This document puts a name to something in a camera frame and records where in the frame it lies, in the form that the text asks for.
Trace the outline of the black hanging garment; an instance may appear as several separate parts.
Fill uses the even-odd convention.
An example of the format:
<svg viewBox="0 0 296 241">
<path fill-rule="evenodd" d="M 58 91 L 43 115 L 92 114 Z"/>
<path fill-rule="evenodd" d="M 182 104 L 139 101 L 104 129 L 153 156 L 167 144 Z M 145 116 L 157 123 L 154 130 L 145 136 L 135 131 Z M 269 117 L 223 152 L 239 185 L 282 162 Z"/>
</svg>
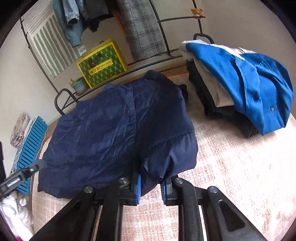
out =
<svg viewBox="0 0 296 241">
<path fill-rule="evenodd" d="M 113 17 L 112 9 L 114 9 L 114 4 L 114 1 L 105 0 L 82 1 L 81 14 L 84 18 L 86 27 L 91 32 L 96 32 L 101 21 Z"/>
</svg>

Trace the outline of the striped white green cloth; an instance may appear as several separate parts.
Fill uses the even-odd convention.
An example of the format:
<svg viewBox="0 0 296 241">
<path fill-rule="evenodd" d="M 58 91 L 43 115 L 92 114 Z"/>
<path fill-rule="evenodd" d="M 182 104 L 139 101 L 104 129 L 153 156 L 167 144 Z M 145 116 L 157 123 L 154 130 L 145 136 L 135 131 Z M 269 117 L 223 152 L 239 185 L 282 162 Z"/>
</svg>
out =
<svg viewBox="0 0 296 241">
<path fill-rule="evenodd" d="M 52 1 L 37 1 L 22 19 L 38 60 L 53 78 L 86 53 L 84 44 L 73 48 L 66 40 Z"/>
</svg>

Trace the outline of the folded black garments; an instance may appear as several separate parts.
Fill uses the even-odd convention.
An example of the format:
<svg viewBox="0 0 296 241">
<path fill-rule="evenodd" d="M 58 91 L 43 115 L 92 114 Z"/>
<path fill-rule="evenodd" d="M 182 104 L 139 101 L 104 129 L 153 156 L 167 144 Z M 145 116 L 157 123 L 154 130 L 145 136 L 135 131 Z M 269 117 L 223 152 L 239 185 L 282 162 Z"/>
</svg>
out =
<svg viewBox="0 0 296 241">
<path fill-rule="evenodd" d="M 246 138 L 259 134 L 251 121 L 239 113 L 234 106 L 216 107 L 214 100 L 193 61 L 186 61 L 189 81 L 194 85 L 197 96 L 204 107 L 204 114 L 210 119 L 227 119 L 232 122 Z"/>
</svg>

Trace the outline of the small teddy bear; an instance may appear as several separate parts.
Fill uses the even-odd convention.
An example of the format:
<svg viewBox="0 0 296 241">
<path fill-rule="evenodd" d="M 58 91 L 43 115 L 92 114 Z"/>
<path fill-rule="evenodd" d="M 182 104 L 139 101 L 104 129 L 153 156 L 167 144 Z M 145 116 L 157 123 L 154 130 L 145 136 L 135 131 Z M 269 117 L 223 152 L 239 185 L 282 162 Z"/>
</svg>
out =
<svg viewBox="0 0 296 241">
<path fill-rule="evenodd" d="M 194 8 L 194 9 L 191 9 L 191 12 L 192 12 L 193 16 L 195 16 L 197 18 L 205 17 L 202 9 Z"/>
</svg>

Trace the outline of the white crumpled cloth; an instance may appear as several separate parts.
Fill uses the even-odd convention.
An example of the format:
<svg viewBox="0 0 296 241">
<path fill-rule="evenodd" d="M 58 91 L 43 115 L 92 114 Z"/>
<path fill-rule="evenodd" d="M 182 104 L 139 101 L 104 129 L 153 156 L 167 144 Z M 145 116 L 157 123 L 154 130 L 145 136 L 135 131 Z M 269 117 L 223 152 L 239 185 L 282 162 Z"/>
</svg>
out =
<svg viewBox="0 0 296 241">
<path fill-rule="evenodd" d="M 4 198 L 1 201 L 1 214 L 16 238 L 30 240 L 33 237 L 32 217 L 25 195 L 18 191 L 13 191 Z"/>
</svg>

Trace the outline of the small potted plant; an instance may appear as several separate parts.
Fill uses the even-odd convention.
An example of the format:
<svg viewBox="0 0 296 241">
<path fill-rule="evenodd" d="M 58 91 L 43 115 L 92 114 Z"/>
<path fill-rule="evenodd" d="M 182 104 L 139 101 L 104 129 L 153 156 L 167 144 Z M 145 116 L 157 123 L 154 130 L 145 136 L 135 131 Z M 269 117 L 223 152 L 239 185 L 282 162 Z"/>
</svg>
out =
<svg viewBox="0 0 296 241">
<path fill-rule="evenodd" d="M 85 82 L 84 77 L 80 77 L 78 79 L 70 79 L 70 86 L 75 90 L 77 94 L 83 93 L 88 89 L 88 85 Z"/>
</svg>

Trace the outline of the folded white garment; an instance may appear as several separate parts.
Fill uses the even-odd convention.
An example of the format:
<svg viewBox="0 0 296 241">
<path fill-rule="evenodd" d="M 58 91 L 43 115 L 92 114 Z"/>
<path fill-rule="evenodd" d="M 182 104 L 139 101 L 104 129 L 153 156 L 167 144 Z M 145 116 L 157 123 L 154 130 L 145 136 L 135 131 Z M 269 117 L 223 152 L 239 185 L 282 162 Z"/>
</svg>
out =
<svg viewBox="0 0 296 241">
<path fill-rule="evenodd" d="M 204 84 L 206 85 L 207 89 L 210 92 L 210 96 L 213 98 L 214 104 L 216 107 L 226 107 L 226 106 L 234 106 L 234 102 L 231 98 L 231 96 L 228 94 L 226 89 L 220 84 L 220 82 L 210 73 L 210 71 L 194 56 L 193 53 L 189 52 L 186 49 L 186 45 L 189 43 L 197 43 L 197 44 L 203 44 L 203 45 L 211 45 L 216 48 L 221 48 L 229 52 L 230 54 L 237 56 L 241 59 L 244 59 L 241 57 L 242 54 L 245 53 L 255 53 L 252 50 L 243 49 L 241 47 L 239 48 L 230 48 L 224 45 L 217 45 L 217 44 L 208 44 L 200 39 L 197 40 L 190 40 L 190 41 L 183 41 L 178 50 L 182 54 L 183 58 L 188 61 L 194 61 L 194 65 L 197 68 L 198 72 L 201 75 L 201 78 L 203 79 Z"/>
</svg>

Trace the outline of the grey plaid hanging coat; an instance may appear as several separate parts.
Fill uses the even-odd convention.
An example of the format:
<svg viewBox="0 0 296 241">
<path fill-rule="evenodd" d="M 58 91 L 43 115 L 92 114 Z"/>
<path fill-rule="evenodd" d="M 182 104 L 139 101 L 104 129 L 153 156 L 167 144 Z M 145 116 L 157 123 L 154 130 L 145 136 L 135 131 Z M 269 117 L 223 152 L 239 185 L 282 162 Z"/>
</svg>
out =
<svg viewBox="0 0 296 241">
<path fill-rule="evenodd" d="M 117 1 L 119 14 L 134 61 L 165 51 L 162 34 L 149 1 Z"/>
</svg>

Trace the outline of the yellow green patterned box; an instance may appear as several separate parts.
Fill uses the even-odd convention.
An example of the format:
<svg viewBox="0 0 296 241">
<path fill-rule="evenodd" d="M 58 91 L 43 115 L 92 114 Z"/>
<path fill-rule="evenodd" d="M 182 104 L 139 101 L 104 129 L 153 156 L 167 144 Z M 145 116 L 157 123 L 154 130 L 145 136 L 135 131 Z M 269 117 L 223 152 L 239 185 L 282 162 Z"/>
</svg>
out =
<svg viewBox="0 0 296 241">
<path fill-rule="evenodd" d="M 77 67 L 91 89 L 127 72 L 126 61 L 113 39 L 90 51 L 77 62 Z"/>
</svg>

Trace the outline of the bright blue jacket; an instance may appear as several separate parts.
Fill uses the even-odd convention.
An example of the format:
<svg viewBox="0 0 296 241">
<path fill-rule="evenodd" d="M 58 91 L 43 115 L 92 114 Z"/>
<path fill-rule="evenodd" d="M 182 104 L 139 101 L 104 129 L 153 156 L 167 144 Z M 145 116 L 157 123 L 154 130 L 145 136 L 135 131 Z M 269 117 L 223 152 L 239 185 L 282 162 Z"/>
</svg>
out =
<svg viewBox="0 0 296 241">
<path fill-rule="evenodd" d="M 184 41 L 182 46 L 217 79 L 234 108 L 262 135 L 287 125 L 294 92 L 285 66 L 264 54 L 201 40 Z"/>
</svg>

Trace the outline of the blue slatted plastic crate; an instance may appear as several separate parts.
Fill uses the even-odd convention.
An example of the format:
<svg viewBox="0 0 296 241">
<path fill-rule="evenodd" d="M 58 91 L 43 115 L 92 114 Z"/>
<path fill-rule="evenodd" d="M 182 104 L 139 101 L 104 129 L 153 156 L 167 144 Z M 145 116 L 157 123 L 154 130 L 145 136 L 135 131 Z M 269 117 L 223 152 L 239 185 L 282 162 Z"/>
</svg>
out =
<svg viewBox="0 0 296 241">
<path fill-rule="evenodd" d="M 25 129 L 23 143 L 16 153 L 15 171 L 19 171 L 36 161 L 37 154 L 47 130 L 48 125 L 40 116 L 29 121 Z"/>
</svg>

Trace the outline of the denim hanging jacket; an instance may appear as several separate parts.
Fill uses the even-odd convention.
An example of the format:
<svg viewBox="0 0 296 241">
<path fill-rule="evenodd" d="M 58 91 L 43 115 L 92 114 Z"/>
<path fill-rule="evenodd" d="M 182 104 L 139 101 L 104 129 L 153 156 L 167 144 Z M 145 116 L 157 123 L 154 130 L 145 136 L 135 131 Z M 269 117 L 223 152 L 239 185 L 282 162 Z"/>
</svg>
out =
<svg viewBox="0 0 296 241">
<path fill-rule="evenodd" d="M 67 41 L 74 48 L 81 44 L 85 30 L 85 1 L 53 1 L 53 10 Z"/>
</svg>

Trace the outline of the plaid pink bed blanket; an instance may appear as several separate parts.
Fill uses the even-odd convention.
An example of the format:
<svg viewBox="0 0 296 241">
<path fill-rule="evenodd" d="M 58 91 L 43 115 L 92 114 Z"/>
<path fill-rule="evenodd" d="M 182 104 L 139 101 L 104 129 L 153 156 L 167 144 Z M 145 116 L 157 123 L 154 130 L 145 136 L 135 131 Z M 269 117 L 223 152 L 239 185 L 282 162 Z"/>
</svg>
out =
<svg viewBox="0 0 296 241">
<path fill-rule="evenodd" d="M 198 142 L 194 169 L 179 176 L 194 186 L 216 186 L 267 240 L 285 240 L 295 233 L 295 117 L 285 128 L 245 138 L 226 120 L 210 120 L 188 75 L 169 77 L 186 84 L 188 114 Z M 69 200 L 37 192 L 33 182 L 33 229 L 42 228 Z M 159 185 L 140 204 L 123 208 L 121 240 L 178 240 L 178 208 L 166 207 Z"/>
</svg>

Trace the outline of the navy puffer jacket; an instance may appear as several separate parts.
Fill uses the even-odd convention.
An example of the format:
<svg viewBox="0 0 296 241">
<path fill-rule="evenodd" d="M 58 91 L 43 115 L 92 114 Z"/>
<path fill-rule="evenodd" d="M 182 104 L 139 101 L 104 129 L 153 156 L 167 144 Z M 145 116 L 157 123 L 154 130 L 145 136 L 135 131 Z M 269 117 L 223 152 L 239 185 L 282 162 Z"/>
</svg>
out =
<svg viewBox="0 0 296 241">
<path fill-rule="evenodd" d="M 72 199 L 87 186 L 100 189 L 137 172 L 146 194 L 194 168 L 198 144 L 187 99 L 186 85 L 150 70 L 79 101 L 57 122 L 38 191 Z"/>
</svg>

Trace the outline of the black metal clothes rack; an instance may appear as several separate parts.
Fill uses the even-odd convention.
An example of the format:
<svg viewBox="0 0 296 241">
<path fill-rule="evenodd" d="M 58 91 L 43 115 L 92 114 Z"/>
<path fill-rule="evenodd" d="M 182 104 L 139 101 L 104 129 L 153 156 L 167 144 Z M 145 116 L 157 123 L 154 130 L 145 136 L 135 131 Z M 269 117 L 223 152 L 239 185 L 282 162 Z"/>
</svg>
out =
<svg viewBox="0 0 296 241">
<path fill-rule="evenodd" d="M 65 107 L 113 80 L 180 57 L 176 49 L 169 48 L 163 20 L 152 1 L 70 1 L 69 10 L 64 10 L 65 4 L 32 1 L 20 18 L 28 47 L 49 81 L 77 65 L 78 82 L 85 88 L 70 92 Z M 99 41 L 92 49 L 81 40 L 86 29 L 96 31 L 100 22 L 110 18 L 123 29 L 131 63 L 113 39 Z"/>
</svg>

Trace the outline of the floral fabric bag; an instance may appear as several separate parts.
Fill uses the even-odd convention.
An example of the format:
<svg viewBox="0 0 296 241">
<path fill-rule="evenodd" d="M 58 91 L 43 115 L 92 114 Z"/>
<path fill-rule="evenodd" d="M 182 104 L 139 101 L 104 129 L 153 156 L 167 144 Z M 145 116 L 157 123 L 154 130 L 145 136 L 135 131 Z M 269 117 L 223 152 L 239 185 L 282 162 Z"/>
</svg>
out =
<svg viewBox="0 0 296 241">
<path fill-rule="evenodd" d="M 22 113 L 18 118 L 18 120 L 16 121 L 16 124 L 11 133 L 11 140 L 10 140 L 10 144 L 13 147 L 18 148 L 22 144 L 25 130 L 28 126 L 29 121 L 30 121 L 30 118 L 26 113 Z"/>
</svg>

